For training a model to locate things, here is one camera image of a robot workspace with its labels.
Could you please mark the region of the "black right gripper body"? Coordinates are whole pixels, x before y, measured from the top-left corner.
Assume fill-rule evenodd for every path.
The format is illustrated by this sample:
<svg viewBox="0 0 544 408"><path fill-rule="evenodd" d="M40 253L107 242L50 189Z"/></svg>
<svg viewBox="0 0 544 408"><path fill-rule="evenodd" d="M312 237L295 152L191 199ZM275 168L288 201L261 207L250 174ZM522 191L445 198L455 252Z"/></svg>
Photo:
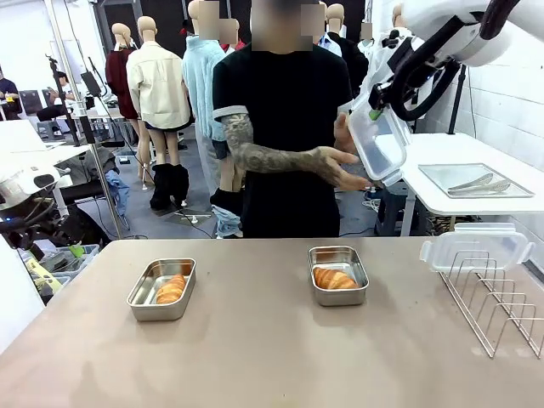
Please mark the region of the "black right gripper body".
<svg viewBox="0 0 544 408"><path fill-rule="evenodd" d="M368 71L369 103L372 108L382 109L390 103L390 89L397 71L422 45L421 38L385 38L375 45ZM419 99L423 99L418 94L421 87L426 87L426 74L422 67L419 70L411 74L402 94L408 109L417 106Z"/></svg>

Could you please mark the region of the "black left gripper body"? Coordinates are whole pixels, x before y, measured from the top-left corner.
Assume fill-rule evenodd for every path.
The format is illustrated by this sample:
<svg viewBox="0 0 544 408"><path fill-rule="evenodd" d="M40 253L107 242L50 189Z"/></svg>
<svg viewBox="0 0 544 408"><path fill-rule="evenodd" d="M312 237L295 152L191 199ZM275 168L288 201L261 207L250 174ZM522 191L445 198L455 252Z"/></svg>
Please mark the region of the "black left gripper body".
<svg viewBox="0 0 544 408"><path fill-rule="evenodd" d="M82 230L70 215L60 216L56 210L42 212L35 218L1 220L1 236L13 249L28 250L35 241L49 240L57 247L82 241Z"/></svg>

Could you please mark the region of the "person's left hand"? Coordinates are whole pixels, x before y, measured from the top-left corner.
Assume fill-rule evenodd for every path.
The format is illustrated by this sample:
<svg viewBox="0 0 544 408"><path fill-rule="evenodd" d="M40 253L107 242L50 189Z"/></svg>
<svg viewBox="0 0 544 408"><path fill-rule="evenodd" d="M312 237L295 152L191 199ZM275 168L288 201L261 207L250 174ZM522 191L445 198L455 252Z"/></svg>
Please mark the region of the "person's left hand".
<svg viewBox="0 0 544 408"><path fill-rule="evenodd" d="M334 122L335 148L354 155L358 155L353 137L349 131L349 114L340 112Z"/></svg>

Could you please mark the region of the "person's right hand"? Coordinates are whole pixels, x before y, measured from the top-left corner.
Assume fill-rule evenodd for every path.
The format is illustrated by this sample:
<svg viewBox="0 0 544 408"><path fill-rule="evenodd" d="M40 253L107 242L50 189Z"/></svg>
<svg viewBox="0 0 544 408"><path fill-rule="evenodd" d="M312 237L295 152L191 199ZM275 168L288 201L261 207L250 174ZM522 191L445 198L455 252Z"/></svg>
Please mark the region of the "person's right hand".
<svg viewBox="0 0 544 408"><path fill-rule="evenodd" d="M320 146L313 150L313 169L330 185L341 190L366 190L372 183L359 175L347 172L342 164L355 164L359 158L351 153L332 147Z"/></svg>

